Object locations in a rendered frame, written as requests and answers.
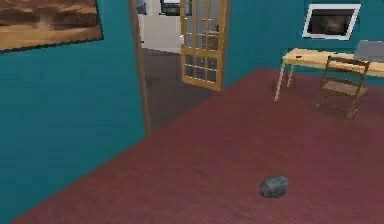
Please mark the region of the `wooden glass-paned room door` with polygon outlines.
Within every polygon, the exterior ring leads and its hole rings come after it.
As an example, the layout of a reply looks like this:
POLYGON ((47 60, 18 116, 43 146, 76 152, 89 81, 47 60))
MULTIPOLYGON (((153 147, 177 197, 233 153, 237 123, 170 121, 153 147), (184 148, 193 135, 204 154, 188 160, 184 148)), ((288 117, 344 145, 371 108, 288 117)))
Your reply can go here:
POLYGON ((228 0, 180 0, 181 78, 220 91, 228 0))

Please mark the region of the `grey round lump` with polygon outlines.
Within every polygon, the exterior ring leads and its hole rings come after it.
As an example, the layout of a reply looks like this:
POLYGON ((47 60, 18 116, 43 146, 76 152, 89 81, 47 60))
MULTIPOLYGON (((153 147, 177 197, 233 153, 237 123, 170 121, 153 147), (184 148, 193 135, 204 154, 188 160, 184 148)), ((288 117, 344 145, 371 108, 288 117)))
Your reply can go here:
POLYGON ((288 191, 288 184, 285 176, 269 176, 260 184, 260 194, 265 198, 280 198, 288 191))

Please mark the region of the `light wooden table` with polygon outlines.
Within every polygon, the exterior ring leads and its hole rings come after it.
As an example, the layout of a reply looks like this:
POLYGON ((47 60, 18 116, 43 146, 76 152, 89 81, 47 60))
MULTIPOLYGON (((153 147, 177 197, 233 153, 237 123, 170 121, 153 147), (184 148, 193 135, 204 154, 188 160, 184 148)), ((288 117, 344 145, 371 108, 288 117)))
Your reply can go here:
MULTIPOLYGON (((280 72, 278 76, 278 81, 276 84, 276 90, 274 94, 274 101, 279 100, 280 90, 282 86, 282 81, 284 77, 285 67, 290 65, 290 71, 287 75, 287 84, 289 87, 291 85, 293 70, 296 66, 303 66, 309 68, 324 69, 329 56, 341 57, 346 59, 352 59, 353 54, 348 53, 338 53, 338 52, 328 52, 328 51, 318 51, 310 49, 300 49, 294 48, 293 50, 286 53, 282 58, 280 72)), ((368 76, 384 78, 384 63, 372 62, 367 71, 368 76)))

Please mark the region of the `brown wooden chair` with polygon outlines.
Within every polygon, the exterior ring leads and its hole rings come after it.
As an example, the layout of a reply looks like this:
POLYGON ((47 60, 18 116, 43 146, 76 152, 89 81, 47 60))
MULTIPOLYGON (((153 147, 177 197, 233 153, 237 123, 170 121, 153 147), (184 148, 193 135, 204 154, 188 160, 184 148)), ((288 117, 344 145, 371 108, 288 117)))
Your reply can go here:
POLYGON ((369 67, 368 61, 328 56, 315 108, 320 108, 330 96, 347 97, 351 99, 350 106, 335 109, 345 113, 346 121, 354 119, 368 93, 363 84, 369 67))

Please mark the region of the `white framed dark picture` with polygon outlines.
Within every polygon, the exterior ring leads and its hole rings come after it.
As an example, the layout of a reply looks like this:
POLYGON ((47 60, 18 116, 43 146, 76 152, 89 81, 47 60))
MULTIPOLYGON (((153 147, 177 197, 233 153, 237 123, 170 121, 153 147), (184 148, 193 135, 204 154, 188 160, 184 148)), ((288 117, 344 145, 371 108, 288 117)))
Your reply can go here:
POLYGON ((308 6, 302 37, 326 40, 349 40, 360 4, 315 4, 308 6))

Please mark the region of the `grey laptop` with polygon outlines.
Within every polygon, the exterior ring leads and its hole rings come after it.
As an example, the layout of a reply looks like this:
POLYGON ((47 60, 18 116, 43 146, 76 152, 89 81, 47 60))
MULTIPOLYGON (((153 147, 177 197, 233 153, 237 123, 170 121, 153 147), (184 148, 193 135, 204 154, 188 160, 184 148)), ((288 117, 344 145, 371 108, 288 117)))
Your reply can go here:
POLYGON ((361 40, 354 53, 354 59, 384 63, 384 42, 361 40))

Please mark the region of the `brown landscape wall picture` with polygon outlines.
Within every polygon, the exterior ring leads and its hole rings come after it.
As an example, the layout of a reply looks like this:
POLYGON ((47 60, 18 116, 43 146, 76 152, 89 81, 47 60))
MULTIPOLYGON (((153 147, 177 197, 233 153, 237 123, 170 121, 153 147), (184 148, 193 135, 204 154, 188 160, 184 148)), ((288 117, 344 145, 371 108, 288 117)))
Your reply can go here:
POLYGON ((97 0, 0 0, 0 52, 102 39, 97 0))

